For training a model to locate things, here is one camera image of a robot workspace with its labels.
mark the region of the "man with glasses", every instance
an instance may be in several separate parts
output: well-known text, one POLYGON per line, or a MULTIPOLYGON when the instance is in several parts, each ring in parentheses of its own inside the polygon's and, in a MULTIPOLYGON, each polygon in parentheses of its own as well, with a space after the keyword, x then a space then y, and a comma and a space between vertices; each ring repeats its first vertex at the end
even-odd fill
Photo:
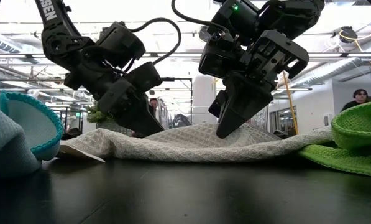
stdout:
POLYGON ((367 94, 366 90, 358 89, 354 92, 353 97, 354 97, 355 100, 345 104, 341 111, 344 111, 344 110, 346 110, 348 108, 351 108, 351 107, 354 107, 354 106, 361 105, 362 103, 366 103, 368 94, 367 94))

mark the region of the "teal rim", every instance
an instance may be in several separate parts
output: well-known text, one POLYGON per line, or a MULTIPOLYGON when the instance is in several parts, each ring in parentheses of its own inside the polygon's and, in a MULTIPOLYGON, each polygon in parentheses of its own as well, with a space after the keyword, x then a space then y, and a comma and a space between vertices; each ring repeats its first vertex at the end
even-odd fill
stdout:
POLYGON ((21 102, 27 103, 27 104, 32 105, 33 107, 37 108, 45 116, 47 116, 55 126, 55 129, 57 131, 57 134, 55 135, 55 137, 53 139, 49 140, 48 142, 46 142, 45 144, 42 144, 42 145, 39 145, 39 146, 36 146, 36 147, 33 147, 32 149, 30 149, 32 151, 32 153, 35 154, 35 153, 42 152, 43 149, 51 148, 51 147, 57 145, 60 142, 62 134, 63 134, 63 126, 61 124, 60 118, 54 113, 53 110, 51 110, 48 106, 44 105, 39 100, 37 100, 37 99, 35 99, 31 96, 24 95, 22 93, 5 93, 5 95, 6 95, 7 99, 9 99, 9 100, 21 101, 21 102))

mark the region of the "ceiling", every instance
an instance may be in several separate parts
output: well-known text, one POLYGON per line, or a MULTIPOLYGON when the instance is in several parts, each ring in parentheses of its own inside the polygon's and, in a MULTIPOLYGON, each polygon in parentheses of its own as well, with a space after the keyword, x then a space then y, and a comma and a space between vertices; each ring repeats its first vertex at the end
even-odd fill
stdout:
MULTIPOLYGON (((70 17, 82 35, 92 37, 96 40, 103 27, 109 26, 114 21, 124 21, 130 28, 141 26, 145 21, 155 17, 166 17, 175 21, 182 32, 182 43, 177 53, 201 52, 204 42, 199 40, 198 32, 200 25, 183 21, 174 13, 170 7, 171 0, 138 0, 138 1, 113 1, 99 0, 85 2, 81 0, 64 0, 66 5, 72 9, 70 17)), ((252 1, 257 7, 261 7, 264 1, 252 1)), ((211 0, 177 0, 177 9, 183 14, 210 20, 218 10, 219 6, 211 0)), ((337 6, 327 4, 321 14, 319 22, 295 42, 304 47, 308 52, 337 52, 351 51, 356 48, 354 44, 337 45, 339 39, 331 38, 334 30, 342 26, 352 26, 358 31, 361 44, 371 40, 371 6, 337 6)), ((34 1, 30 0, 2 0, 0 5, 0 35, 22 46, 25 52, 42 53, 41 42, 36 36, 40 36, 43 29, 40 16, 34 1)), ((175 29, 170 24, 153 24, 142 32, 136 33, 143 41, 148 52, 168 52, 176 44, 177 37, 175 29)), ((136 62, 136 66, 149 61, 150 58, 142 58, 136 62)), ((31 73, 30 65, 20 60, 0 59, 0 63, 23 73, 31 73)), ((314 67, 316 63, 311 62, 308 68, 314 67)), ((33 72, 38 73, 38 78, 64 78, 67 72, 47 59, 40 59, 39 64, 33 65, 33 72)), ((168 58, 157 65, 157 70, 162 77, 193 78, 198 75, 197 58, 168 58)), ((352 82, 362 80, 366 77, 356 78, 352 82)), ((188 81, 165 82, 156 88, 155 96, 169 96, 177 98, 178 103, 189 104, 190 83, 188 81)))

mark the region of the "black table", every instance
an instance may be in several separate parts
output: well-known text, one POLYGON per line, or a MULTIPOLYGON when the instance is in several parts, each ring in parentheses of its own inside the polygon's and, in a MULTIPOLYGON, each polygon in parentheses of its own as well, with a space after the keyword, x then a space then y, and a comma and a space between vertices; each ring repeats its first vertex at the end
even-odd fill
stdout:
POLYGON ((371 177, 293 156, 255 164, 58 159, 0 182, 0 223, 371 224, 371 177))

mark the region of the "green microfiber cloth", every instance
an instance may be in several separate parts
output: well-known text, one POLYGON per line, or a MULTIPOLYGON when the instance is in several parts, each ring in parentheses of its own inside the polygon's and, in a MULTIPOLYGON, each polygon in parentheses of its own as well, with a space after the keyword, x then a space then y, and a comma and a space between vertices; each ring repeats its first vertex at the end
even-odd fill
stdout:
POLYGON ((371 102, 336 116, 332 136, 334 142, 306 146, 299 154, 326 167, 371 176, 371 102))

